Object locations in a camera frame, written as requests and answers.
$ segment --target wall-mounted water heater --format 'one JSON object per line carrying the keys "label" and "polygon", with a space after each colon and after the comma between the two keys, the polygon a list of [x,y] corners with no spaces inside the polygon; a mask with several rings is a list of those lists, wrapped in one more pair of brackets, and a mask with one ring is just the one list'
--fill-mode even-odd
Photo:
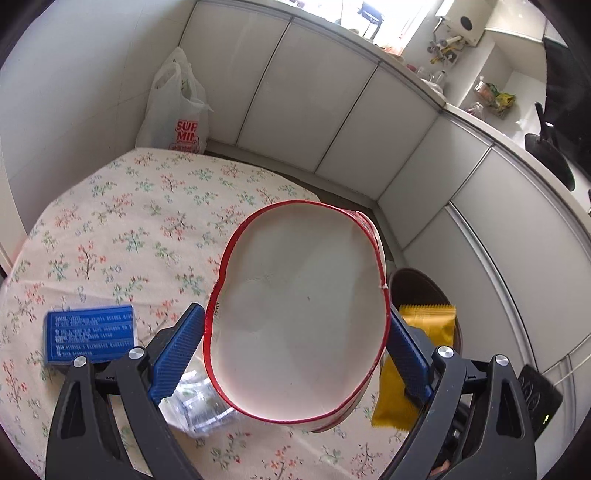
{"label": "wall-mounted water heater", "polygon": [[464,37],[468,45],[476,47],[492,10],[486,0],[445,0],[436,16]]}

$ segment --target blue box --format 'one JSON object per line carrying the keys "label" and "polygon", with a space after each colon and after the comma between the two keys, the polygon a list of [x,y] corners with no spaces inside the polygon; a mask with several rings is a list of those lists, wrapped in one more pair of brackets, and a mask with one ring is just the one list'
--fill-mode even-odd
{"label": "blue box", "polygon": [[134,347],[134,311],[124,305],[48,312],[45,330],[48,364],[69,364],[80,355],[108,362]]}

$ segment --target window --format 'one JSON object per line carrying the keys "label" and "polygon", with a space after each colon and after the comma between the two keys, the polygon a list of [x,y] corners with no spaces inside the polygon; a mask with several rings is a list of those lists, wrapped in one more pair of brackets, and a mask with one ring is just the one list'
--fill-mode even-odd
{"label": "window", "polygon": [[[280,0],[369,38],[376,26],[359,15],[362,0]],[[400,54],[436,0],[367,0],[384,19],[374,43]]]}

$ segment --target metal screw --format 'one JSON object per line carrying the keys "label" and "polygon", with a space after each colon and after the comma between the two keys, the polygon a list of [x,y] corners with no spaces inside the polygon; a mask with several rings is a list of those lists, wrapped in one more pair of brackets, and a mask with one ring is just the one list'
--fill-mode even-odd
{"label": "metal screw", "polygon": [[74,366],[75,366],[76,368],[78,368],[78,367],[83,367],[83,366],[85,366],[85,365],[86,365],[86,357],[85,357],[85,356],[77,356],[77,357],[74,359]]}
{"label": "metal screw", "polygon": [[443,358],[450,358],[453,357],[453,349],[449,348],[448,346],[441,346],[437,349],[437,353]]}
{"label": "metal screw", "polygon": [[132,348],[129,353],[127,354],[129,358],[132,360],[137,360],[138,358],[142,358],[144,356],[144,349],[140,346]]}
{"label": "metal screw", "polygon": [[507,365],[509,365],[509,359],[505,355],[497,355],[495,360],[496,363],[498,363],[502,367],[506,367]]}

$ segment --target plastic wrapper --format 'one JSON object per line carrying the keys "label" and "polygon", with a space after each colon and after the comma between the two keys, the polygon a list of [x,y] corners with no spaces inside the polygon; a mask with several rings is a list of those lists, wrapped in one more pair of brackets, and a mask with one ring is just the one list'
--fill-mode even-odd
{"label": "plastic wrapper", "polygon": [[484,105],[482,105],[480,102],[474,102],[471,104],[468,108],[466,108],[466,112],[475,116],[476,118],[479,118],[480,120],[484,120]]}
{"label": "plastic wrapper", "polygon": [[490,112],[500,118],[504,118],[506,111],[515,103],[515,95],[501,92],[495,84],[485,83],[483,77],[480,77],[474,86],[474,91],[482,103],[489,108]]}
{"label": "plastic wrapper", "polygon": [[490,86],[484,82],[484,77],[474,87],[474,91],[486,106],[496,106],[496,96]]}
{"label": "plastic wrapper", "polygon": [[164,398],[159,406],[169,425],[195,439],[206,437],[239,415],[213,388],[200,359],[191,361],[174,394]]}

